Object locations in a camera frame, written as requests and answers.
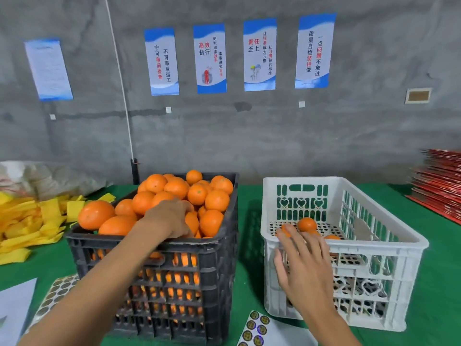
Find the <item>poster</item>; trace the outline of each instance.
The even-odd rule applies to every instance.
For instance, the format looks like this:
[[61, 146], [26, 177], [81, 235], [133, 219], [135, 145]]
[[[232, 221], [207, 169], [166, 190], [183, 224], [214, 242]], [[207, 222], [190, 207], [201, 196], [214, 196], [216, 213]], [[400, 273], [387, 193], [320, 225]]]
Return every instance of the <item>poster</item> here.
[[301, 17], [295, 88], [328, 86], [336, 13]]
[[245, 91], [275, 90], [277, 20], [257, 19], [243, 23]]
[[194, 53], [197, 92], [227, 92], [224, 23], [195, 25]]
[[59, 39], [31, 40], [24, 45], [38, 98], [74, 99]]
[[152, 95], [179, 94], [174, 29], [144, 30], [144, 40]]

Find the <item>hand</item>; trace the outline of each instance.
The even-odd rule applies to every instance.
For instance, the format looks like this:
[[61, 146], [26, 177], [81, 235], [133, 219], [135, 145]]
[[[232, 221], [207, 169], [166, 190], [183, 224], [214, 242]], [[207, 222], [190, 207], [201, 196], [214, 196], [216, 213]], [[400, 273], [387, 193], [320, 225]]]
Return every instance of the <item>hand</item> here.
[[320, 236], [305, 232], [300, 234], [290, 224], [286, 224], [285, 228], [293, 241], [280, 229], [277, 237], [288, 256], [290, 272], [284, 266], [279, 249], [274, 257], [281, 288], [308, 325], [318, 322], [321, 316], [328, 319], [332, 314], [336, 315], [330, 247]]
[[162, 241], [168, 238], [192, 236], [184, 218], [191, 211], [190, 203], [181, 200], [164, 200], [157, 206], [147, 210], [131, 232], [143, 230], [160, 234]]

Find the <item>white rope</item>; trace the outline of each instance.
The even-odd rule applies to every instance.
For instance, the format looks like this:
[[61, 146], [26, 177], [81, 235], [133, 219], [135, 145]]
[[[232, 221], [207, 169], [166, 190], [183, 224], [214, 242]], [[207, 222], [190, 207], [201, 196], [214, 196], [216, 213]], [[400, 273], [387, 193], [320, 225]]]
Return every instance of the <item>white rope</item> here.
[[135, 155], [133, 153], [133, 142], [131, 141], [131, 128], [130, 128], [130, 119], [128, 115], [128, 107], [126, 105], [125, 86], [123, 85], [122, 69], [120, 69], [120, 61], [118, 60], [117, 44], [115, 42], [114, 29], [112, 27], [111, 11], [109, 10], [109, 2], [107, 0], [106, 0], [106, 7], [107, 7], [107, 14], [109, 16], [109, 25], [111, 26], [112, 40], [114, 42], [115, 58], [117, 59], [118, 74], [120, 75], [120, 84], [122, 85], [123, 104], [125, 105], [126, 124], [128, 126], [128, 139], [130, 141], [131, 159], [134, 161]]

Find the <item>green table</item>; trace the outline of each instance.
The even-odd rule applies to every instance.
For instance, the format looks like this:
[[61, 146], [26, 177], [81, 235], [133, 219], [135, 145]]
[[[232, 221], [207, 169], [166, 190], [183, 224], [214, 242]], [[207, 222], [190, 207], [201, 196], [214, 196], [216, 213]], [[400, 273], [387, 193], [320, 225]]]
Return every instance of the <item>green table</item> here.
[[[407, 187], [365, 184], [359, 188], [416, 231], [430, 246], [423, 255], [411, 303], [406, 316], [405, 332], [395, 333], [352, 328], [364, 345], [456, 345], [461, 341], [459, 248], [461, 227], [406, 199]], [[105, 192], [121, 197], [134, 189], [132, 185], [111, 186]], [[239, 187], [239, 261], [234, 283], [234, 297], [226, 345], [235, 346], [252, 309], [265, 311], [264, 250], [260, 236], [262, 186]], [[24, 263], [0, 266], [0, 290], [38, 277], [30, 308], [30, 318], [52, 282], [76, 272], [65, 240], [36, 247]], [[284, 320], [294, 325], [300, 321]], [[152, 345], [147, 342], [107, 337], [102, 345]]]

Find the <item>white paper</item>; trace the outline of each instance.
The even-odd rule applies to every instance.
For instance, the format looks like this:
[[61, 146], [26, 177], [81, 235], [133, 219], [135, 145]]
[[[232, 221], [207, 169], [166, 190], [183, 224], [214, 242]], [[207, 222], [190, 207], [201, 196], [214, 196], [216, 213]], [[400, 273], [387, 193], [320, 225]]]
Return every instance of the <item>white paper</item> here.
[[277, 20], [257, 19], [243, 23], [245, 91], [275, 90]]
[[295, 88], [328, 86], [335, 19], [336, 14], [300, 18]]
[[237, 346], [318, 346], [309, 329], [276, 321], [251, 311]]
[[26, 41], [25, 47], [39, 99], [73, 99], [60, 41]]
[[27, 318], [37, 278], [0, 291], [0, 345], [15, 346]]
[[153, 96], [179, 94], [173, 28], [144, 30], [150, 91]]
[[226, 39], [224, 23], [194, 26], [197, 93], [225, 93]]

